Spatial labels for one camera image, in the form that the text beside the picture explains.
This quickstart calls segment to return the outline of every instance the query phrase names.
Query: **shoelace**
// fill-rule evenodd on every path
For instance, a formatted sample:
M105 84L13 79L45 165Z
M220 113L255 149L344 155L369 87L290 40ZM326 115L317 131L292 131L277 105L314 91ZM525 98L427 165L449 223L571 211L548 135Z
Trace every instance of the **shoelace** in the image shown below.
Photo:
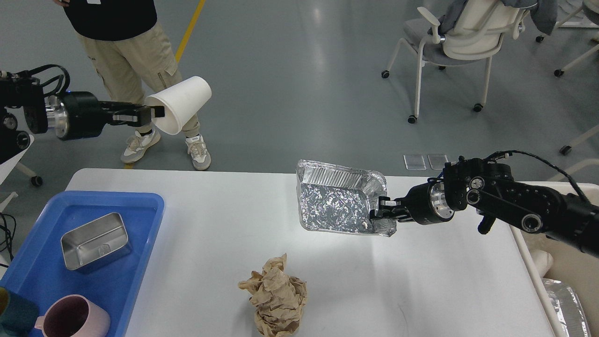
M141 138L133 135L127 138L125 143L129 145L127 146L129 150L136 150L137 148L141 147Z
M187 145L187 154L193 154L194 157L200 157L205 155L206 150L203 145L205 143L199 140Z

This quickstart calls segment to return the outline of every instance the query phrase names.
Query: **khaki pants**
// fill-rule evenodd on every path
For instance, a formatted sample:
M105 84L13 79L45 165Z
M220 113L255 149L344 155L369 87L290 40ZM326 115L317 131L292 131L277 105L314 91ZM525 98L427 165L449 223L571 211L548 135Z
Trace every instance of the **khaki pants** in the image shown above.
M93 40L79 34L78 37L114 101L143 104L145 93L141 80L155 92L183 80L171 43L160 23L143 34L122 41ZM140 133L151 129L151 124L136 128ZM185 123L182 131L186 137L199 134L197 115Z

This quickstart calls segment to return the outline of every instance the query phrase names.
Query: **blue plastic tray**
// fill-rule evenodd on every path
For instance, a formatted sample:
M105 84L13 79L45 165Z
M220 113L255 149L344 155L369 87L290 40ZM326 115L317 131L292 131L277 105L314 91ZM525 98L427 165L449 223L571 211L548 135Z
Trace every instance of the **blue plastic tray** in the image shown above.
M89 274L68 270L60 239L66 232L118 212L132 252ZM80 294L110 315L107 336L123 336L135 305L164 212L157 194L66 191L46 204L0 285L35 302L40 315L56 300ZM43 336L32 329L30 337Z

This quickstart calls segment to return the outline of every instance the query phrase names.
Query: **foil sheet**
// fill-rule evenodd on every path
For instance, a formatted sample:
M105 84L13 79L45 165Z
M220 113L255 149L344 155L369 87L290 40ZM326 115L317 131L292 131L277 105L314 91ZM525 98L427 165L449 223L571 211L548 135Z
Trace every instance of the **foil sheet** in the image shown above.
M396 222L371 221L368 214L387 195L376 171L300 160L297 165L299 221L307 230L392 236Z
M543 279L547 295L553 304L564 333L568 337L589 337L589 324L586 322L580 300L571 286L554 279Z

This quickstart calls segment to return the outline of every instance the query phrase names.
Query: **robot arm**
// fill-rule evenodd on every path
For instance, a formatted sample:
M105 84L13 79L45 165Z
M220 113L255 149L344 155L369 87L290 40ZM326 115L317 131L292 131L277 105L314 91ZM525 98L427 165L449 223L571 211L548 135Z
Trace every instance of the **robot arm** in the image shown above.
M44 83L34 77L51 68L60 69L62 74ZM44 92L54 82L56 87ZM29 146L29 135L17 129L17 119L8 113L7 107L23 107L32 133L46 133L54 128L61 140L98 137L106 124L140 127L152 118L165 116L162 106L98 101L89 92L67 91L69 83L66 69L54 64L16 74L0 71L0 164Z
M515 182L510 167L496 163L512 153L527 154L496 152L485 159L460 157L457 163L446 163L439 178L414 186L405 197L379 197L379 206L371 211L370 218L433 224L451 220L456 211L470 205L483 216L478 227L481 234L488 233L494 221L500 219L599 258L599 207L588 201L568 175L578 195L562 195L545 186Z

